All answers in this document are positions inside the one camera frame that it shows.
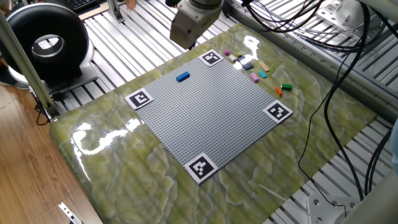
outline table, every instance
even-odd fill
[[[247,76],[257,73],[261,69],[258,61],[264,61],[270,72],[258,85],[294,113],[198,186],[123,98],[210,49],[221,55],[229,49],[232,54],[243,52],[251,57],[254,69],[244,70]],[[291,83],[294,88],[279,98],[275,87],[282,83]],[[237,24],[192,51],[55,118],[50,135],[104,223],[262,223],[283,201],[258,184],[289,198],[306,181],[297,161],[310,115],[330,87],[331,83],[319,74]],[[341,90],[330,103],[330,120],[342,145],[375,117]],[[313,117],[302,166],[313,175],[337,151],[320,111]]]

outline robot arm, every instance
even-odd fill
[[[170,39],[184,49],[195,45],[197,38],[218,19],[224,0],[181,0],[172,21]]]

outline cyan lego brick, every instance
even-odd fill
[[[189,72],[184,72],[181,75],[177,76],[175,79],[179,82],[184,81],[185,79],[187,79],[190,76]]]
[[[259,71],[259,75],[260,75],[262,78],[267,78],[267,74],[266,74],[263,70]]]

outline purple lego brick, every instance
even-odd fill
[[[257,77],[257,75],[255,73],[250,74],[250,78],[255,83],[259,82],[259,77]]]

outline blue lego brick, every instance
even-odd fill
[[[250,69],[254,68],[254,66],[250,62],[248,62],[248,63],[246,63],[246,64],[244,64],[242,66],[246,70],[250,70]]]
[[[184,72],[181,75],[177,76],[175,79],[179,82],[184,81],[185,79],[187,79],[190,76],[189,72]]]
[[[264,72],[264,71],[259,71],[259,75],[262,77],[262,78],[267,78],[267,74]]]

